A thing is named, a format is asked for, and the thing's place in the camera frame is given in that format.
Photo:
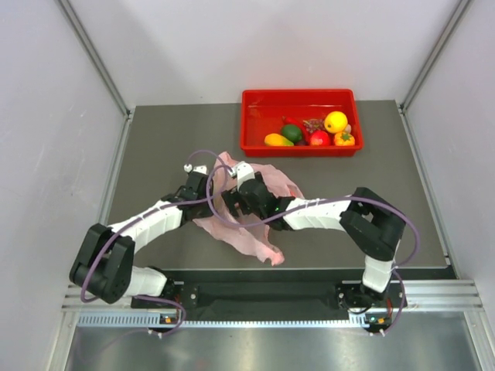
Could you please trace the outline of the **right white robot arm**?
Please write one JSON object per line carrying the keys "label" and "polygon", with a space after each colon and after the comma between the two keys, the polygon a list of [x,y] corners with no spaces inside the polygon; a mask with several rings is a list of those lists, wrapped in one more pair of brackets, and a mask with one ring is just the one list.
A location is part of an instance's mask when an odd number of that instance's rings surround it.
{"label": "right white robot arm", "polygon": [[273,230],[322,229],[346,233],[365,256],[360,284],[362,299],[377,306],[388,298],[405,221],[370,189],[359,187],[350,200],[331,203],[275,196],[268,191],[261,173],[256,172],[254,178],[222,192],[221,196],[233,217],[253,215]]}

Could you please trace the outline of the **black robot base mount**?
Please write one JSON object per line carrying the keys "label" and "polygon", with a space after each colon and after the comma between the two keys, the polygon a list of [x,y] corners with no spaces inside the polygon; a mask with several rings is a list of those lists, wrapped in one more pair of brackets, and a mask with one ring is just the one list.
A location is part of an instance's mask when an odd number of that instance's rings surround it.
{"label": "black robot base mount", "polygon": [[331,309],[399,308],[399,284],[388,283],[384,291],[364,287],[364,270],[324,268],[278,268],[244,270],[166,271],[175,288],[168,291],[186,308],[201,308],[215,301],[318,300]]}

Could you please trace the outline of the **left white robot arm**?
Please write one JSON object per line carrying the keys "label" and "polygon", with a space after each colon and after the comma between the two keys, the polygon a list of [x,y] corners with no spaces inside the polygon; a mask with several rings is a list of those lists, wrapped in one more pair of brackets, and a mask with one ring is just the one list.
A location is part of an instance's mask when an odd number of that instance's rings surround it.
{"label": "left white robot arm", "polygon": [[207,167],[194,167],[185,185],[145,211],[110,226],[91,226],[69,274],[70,282],[81,288],[82,301],[90,301],[88,291],[108,304],[149,296],[158,306],[170,305],[176,295],[171,279],[156,267],[136,267],[134,256],[161,235],[212,215],[204,200],[207,180]]}

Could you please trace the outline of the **pink plastic bag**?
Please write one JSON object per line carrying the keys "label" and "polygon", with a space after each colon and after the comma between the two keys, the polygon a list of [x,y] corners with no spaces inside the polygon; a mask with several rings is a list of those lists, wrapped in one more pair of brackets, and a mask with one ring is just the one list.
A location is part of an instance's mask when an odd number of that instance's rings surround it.
{"label": "pink plastic bag", "polygon": [[[273,165],[262,165],[253,163],[251,165],[256,172],[260,172],[268,190],[275,196],[294,196],[302,198],[303,194],[299,187],[281,170]],[[282,251],[269,242],[268,235],[270,227],[262,224],[244,228],[244,224],[256,223],[260,219],[254,215],[232,217],[229,214],[225,202],[217,197],[213,201],[216,211],[226,220],[234,223],[234,226],[221,222],[217,217],[211,216],[195,220],[194,223],[205,230],[214,239],[231,245],[243,255],[256,257],[260,262],[269,261],[271,265],[277,266],[284,262]]]}

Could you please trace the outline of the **fruit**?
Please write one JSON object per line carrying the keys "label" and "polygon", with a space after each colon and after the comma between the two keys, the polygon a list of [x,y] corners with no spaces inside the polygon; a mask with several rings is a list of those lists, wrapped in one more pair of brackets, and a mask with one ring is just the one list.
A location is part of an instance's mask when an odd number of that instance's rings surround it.
{"label": "fruit", "polygon": [[348,125],[347,116],[341,111],[333,111],[326,115],[324,128],[330,134],[337,134],[344,131]]}

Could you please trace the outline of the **red chili pepper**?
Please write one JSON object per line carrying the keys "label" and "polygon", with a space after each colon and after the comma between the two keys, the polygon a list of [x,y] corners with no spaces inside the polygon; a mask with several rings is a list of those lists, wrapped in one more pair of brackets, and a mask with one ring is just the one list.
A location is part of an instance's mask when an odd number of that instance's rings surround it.
{"label": "red chili pepper", "polygon": [[300,129],[302,130],[304,138],[300,142],[294,143],[294,145],[298,145],[298,146],[309,145],[309,137],[310,137],[309,132],[305,129],[305,127],[300,121],[292,117],[283,116],[282,123],[283,123],[282,127],[286,124],[294,124],[300,127]]}

